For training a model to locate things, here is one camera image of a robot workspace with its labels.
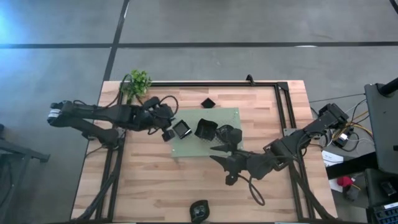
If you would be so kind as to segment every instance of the wooden table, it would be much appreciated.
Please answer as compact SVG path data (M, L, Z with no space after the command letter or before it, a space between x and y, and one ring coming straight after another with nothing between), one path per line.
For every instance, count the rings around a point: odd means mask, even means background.
M298 128L310 123L312 114L303 81L287 81ZM104 82L99 105L107 105L118 92L120 82ZM263 152L262 148L282 137L275 91L267 87L151 87L147 97L176 96L180 110L201 108L211 98L216 107L238 107L243 129L244 150ZM175 103L166 100L170 106ZM107 122L96 121L103 128ZM88 152L100 144L91 142ZM266 201L259 206L251 197L248 184L239 180L227 186L222 167L208 157L171 158L171 145L161 132L148 136L146 131L128 131L124 147L114 222L189 222L189 206L209 200L210 222L296 221L288 169L272 171L262 180L254 180ZM84 163L72 218L79 216L100 189L106 150L91 154ZM328 177L320 149L309 147L305 165L310 187L320 203L336 217ZM303 209L305 200L301 194Z

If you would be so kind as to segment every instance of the leaves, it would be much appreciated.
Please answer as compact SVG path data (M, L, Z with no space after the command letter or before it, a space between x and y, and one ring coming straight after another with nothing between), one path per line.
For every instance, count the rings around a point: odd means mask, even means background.
M152 80L147 76L146 71L132 70L130 81L124 85L122 92L127 96L127 103L130 104L134 96L144 96L148 87L152 85Z

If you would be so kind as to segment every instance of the black cup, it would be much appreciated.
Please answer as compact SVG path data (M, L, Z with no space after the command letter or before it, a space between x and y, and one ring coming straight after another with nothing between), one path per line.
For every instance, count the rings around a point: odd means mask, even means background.
M218 124L214 121L207 121L205 119L201 119L198 122L197 130L195 131L195 135L199 138L206 139L212 141L216 136Z

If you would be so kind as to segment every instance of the concrete floor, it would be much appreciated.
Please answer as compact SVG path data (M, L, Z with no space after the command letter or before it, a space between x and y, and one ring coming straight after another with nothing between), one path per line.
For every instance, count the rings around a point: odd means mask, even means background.
M0 0L0 44L112 43L123 0ZM398 41L388 0L131 0L120 43ZM49 106L98 101L110 49L0 49L0 123L6 138L51 154L33 162L9 223L69 219L87 141L50 127ZM305 80L308 98L364 92L397 76L398 47L118 49L110 80L131 69L153 80ZM363 96L328 102L348 110ZM357 113L366 110L362 105ZM358 156L374 150L360 144ZM335 195L339 216L365 221L362 208Z

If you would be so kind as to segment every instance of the green mat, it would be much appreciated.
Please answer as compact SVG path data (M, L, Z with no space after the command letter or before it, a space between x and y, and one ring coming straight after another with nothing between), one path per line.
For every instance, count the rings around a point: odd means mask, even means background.
M180 120L184 120L191 128L192 133L180 139L178 136L171 140L172 143L172 157L200 157L200 156L227 156L229 153L214 151L210 147L220 146L224 144L217 137L212 141L200 139L195 135L198 122L201 118L208 121L214 121L218 124L218 128L222 125L229 124L234 128L241 128L241 119L239 117L238 108L213 108L213 109L197 109L197 110L179 110L175 115L175 120L172 122L173 126ZM238 144L241 149L243 141Z

